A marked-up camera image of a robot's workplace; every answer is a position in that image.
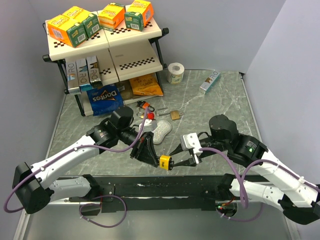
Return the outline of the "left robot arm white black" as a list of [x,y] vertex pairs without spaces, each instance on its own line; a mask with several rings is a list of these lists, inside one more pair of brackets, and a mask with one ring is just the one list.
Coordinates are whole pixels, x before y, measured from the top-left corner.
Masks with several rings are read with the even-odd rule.
[[21,203],[21,209],[34,214],[50,202],[69,197],[95,200],[100,186],[90,174],[73,179],[60,177],[80,163],[104,152],[131,151],[130,157],[154,167],[159,166],[153,144],[153,131],[157,122],[149,119],[146,110],[138,130],[131,125],[134,112],[130,107],[121,107],[92,127],[75,143],[40,162],[28,165],[20,163],[14,171],[12,192]]

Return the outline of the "yellow padlock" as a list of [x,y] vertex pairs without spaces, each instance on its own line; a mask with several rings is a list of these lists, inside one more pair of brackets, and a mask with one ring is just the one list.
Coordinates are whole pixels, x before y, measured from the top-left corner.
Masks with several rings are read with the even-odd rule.
[[165,169],[166,171],[171,171],[173,169],[174,161],[171,156],[161,155],[159,157],[159,167]]

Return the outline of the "orange black padlock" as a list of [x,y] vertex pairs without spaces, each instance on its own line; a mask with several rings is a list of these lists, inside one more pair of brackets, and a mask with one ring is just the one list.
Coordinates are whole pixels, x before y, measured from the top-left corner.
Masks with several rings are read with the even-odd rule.
[[150,112],[155,111],[155,108],[152,105],[150,105],[150,103],[148,103],[147,101],[138,100],[136,103],[137,103],[137,107],[140,109],[145,110],[146,108],[148,108]]

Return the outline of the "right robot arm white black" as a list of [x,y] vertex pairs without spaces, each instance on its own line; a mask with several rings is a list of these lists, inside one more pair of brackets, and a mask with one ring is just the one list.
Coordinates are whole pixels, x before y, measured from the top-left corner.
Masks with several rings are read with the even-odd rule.
[[187,160],[175,166],[195,167],[203,158],[219,154],[231,167],[233,174],[224,174],[215,190],[220,201],[240,198],[245,208],[249,201],[259,201],[280,210],[288,219],[308,225],[320,218],[320,186],[305,180],[283,164],[257,138],[239,133],[237,125],[227,116],[213,116],[210,132],[181,136],[180,144],[170,153],[188,151]]

